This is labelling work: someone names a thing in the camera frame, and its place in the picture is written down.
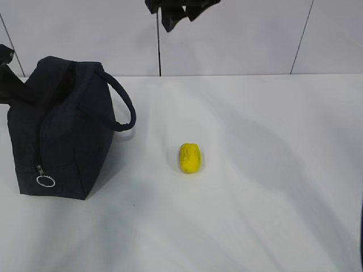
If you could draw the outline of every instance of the black object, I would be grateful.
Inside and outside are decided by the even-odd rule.
[[[7,65],[0,74],[0,100],[10,105],[8,127],[20,193],[85,199],[113,132],[135,124],[126,91],[99,62],[46,57],[25,83]],[[107,83],[125,101],[130,123],[116,122]]]
[[[162,24],[167,32],[174,29],[176,24],[185,17],[192,22],[208,7],[218,4],[221,0],[145,0],[152,14],[161,7]]]
[[[15,51],[6,47],[3,44],[0,44],[0,67],[5,64],[9,64],[12,61]]]

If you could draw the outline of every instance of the yellow toy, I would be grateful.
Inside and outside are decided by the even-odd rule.
[[[202,162],[201,152],[195,143],[185,143],[180,147],[180,169],[186,174],[198,172]]]

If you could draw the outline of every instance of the zipper pull ring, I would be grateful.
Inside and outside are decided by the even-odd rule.
[[[45,174],[44,174],[44,171],[43,171],[42,166],[41,166],[41,165],[38,165],[36,168],[37,168],[37,169],[38,169],[38,171],[39,171],[39,175],[40,175],[41,177],[44,177],[44,176],[45,176]]]
[[[36,167],[36,169],[38,169],[39,171],[39,176],[36,178],[36,182],[40,185],[40,186],[43,186],[43,187],[46,187],[46,188],[51,188],[51,187],[54,187],[56,186],[56,181],[54,180],[54,178],[50,177],[50,176],[46,176],[44,171],[43,171],[43,168],[41,165],[38,165]],[[51,181],[50,184],[44,184],[41,182],[41,179],[48,179]]]

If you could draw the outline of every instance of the dark navy bag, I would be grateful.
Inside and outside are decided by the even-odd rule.
[[[20,193],[85,199],[114,131],[135,125],[132,102],[99,62],[46,57],[23,83],[6,65],[13,54],[0,45],[0,103],[10,105],[8,127]],[[130,123],[116,122],[108,83],[129,108]]]

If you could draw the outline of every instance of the white table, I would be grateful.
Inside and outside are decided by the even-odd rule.
[[[0,271],[360,271],[363,75],[119,81],[137,125],[86,201],[19,194],[0,107]]]

